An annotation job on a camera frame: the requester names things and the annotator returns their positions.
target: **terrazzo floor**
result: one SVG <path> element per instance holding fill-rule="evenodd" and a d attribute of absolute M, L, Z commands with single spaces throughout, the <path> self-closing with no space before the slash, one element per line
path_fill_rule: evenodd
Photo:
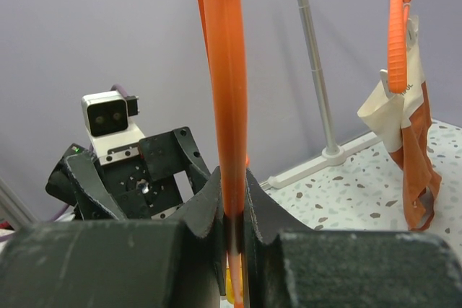
<path fill-rule="evenodd" d="M 435 217 L 427 232 L 448 242 L 462 259 L 462 130 L 434 120 L 428 154 L 443 182 Z M 304 224 L 316 230 L 406 231 L 401 202 L 402 171 L 380 143 L 268 194 Z M 222 302 L 221 308 L 232 308 Z"/>

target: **purple cable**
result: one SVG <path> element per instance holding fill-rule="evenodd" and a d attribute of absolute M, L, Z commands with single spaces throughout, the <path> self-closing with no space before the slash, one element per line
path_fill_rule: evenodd
<path fill-rule="evenodd" d="M 128 97 L 128 93 L 126 92 L 126 90 L 120 85 L 120 84 L 114 84 L 113 87 L 110 89 L 111 91 L 114 91 L 116 90 L 117 92 L 120 93 L 120 95 L 122 95 L 122 97 Z"/>
<path fill-rule="evenodd" d="M 0 243 L 7 241 L 8 239 L 12 238 L 14 235 L 14 232 L 11 234 L 5 234 L 4 236 L 0 236 Z"/>

